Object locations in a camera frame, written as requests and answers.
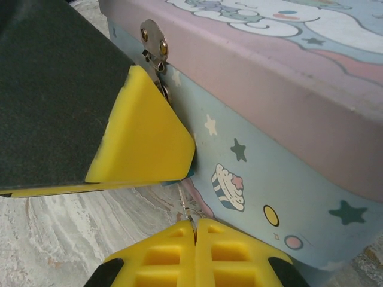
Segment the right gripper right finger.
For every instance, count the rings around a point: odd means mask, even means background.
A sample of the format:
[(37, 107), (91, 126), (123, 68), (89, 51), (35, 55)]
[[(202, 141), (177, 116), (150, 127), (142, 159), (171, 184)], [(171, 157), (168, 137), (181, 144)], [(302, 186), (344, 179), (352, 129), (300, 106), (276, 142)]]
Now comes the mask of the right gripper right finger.
[(213, 219), (198, 221), (195, 255), (196, 286), (309, 285), (287, 254)]

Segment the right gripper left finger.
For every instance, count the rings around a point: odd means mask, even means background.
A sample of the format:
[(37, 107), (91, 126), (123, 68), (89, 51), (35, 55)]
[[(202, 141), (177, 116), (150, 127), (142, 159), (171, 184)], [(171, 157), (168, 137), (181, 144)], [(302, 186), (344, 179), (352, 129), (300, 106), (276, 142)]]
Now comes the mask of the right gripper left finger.
[(92, 286), (195, 286), (196, 234), (189, 220), (107, 257)]

